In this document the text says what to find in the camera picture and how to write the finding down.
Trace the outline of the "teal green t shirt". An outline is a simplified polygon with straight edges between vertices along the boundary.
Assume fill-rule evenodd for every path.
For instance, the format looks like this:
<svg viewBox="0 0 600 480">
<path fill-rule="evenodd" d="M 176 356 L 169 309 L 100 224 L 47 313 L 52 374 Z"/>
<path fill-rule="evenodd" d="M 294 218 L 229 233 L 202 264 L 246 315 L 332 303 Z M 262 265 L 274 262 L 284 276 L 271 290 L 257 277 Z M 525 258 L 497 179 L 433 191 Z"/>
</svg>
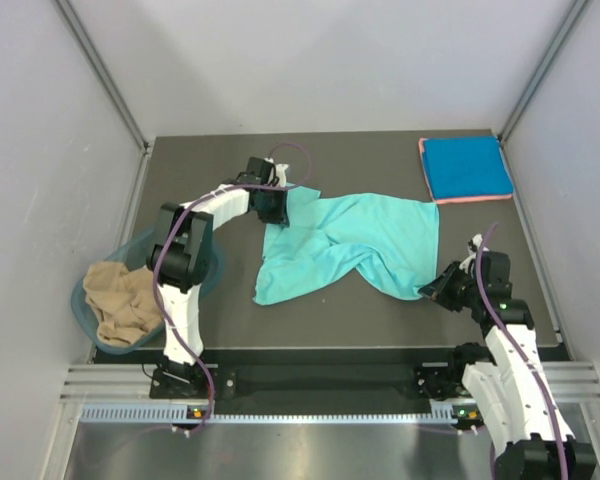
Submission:
<svg viewBox="0 0 600 480">
<path fill-rule="evenodd" d="M 287 208 L 289 226 L 265 229 L 258 305 L 316 292 L 351 271 L 383 294 L 415 301 L 436 276 L 440 215 L 431 202 L 376 193 L 324 198 L 298 187 Z"/>
</svg>

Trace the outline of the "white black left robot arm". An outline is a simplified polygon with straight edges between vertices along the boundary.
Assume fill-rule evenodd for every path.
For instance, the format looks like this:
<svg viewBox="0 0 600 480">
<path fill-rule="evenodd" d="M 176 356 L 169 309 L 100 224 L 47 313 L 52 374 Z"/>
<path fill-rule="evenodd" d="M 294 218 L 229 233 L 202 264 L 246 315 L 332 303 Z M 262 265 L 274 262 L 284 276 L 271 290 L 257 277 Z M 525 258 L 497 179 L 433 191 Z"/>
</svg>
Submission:
<svg viewBox="0 0 600 480">
<path fill-rule="evenodd" d="M 251 157 L 235 179 L 188 203 L 165 203 L 154 228 L 147 268 L 166 324 L 164 356 L 175 364 L 172 384 L 185 396 L 206 387 L 207 374 L 196 366 L 204 345 L 199 326 L 199 296 L 211 268 L 213 233 L 227 222 L 254 212 L 265 224 L 290 225 L 287 213 L 288 166 Z"/>
</svg>

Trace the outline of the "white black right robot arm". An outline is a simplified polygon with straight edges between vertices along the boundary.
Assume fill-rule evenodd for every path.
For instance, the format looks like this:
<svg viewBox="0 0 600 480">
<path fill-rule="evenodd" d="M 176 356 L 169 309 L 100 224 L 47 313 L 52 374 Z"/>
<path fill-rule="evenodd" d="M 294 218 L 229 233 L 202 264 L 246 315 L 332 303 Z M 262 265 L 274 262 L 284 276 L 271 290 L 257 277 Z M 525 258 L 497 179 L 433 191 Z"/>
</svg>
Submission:
<svg viewBox="0 0 600 480">
<path fill-rule="evenodd" d="M 491 437 L 495 479 L 590 479 L 594 448 L 576 439 L 550 392 L 528 304 L 512 295 L 507 254 L 473 241 L 420 295 L 451 312 L 469 310 L 483 344 L 455 347 L 446 367 L 415 370 L 436 401 L 471 397 Z"/>
</svg>

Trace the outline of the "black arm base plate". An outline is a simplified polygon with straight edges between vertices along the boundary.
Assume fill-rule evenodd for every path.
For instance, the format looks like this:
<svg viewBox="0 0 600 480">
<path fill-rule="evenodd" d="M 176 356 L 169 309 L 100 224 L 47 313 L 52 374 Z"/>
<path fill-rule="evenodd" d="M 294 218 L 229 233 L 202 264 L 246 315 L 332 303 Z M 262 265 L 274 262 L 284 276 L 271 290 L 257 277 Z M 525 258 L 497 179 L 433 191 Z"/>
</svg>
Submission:
<svg viewBox="0 0 600 480">
<path fill-rule="evenodd" d="M 380 392 L 405 398 L 446 400 L 467 398 L 466 388 L 441 365 L 243 365 L 211 370 L 215 391 L 197 370 L 181 377 L 156 368 L 150 384 L 152 399 L 244 398 L 260 392 Z"/>
</svg>

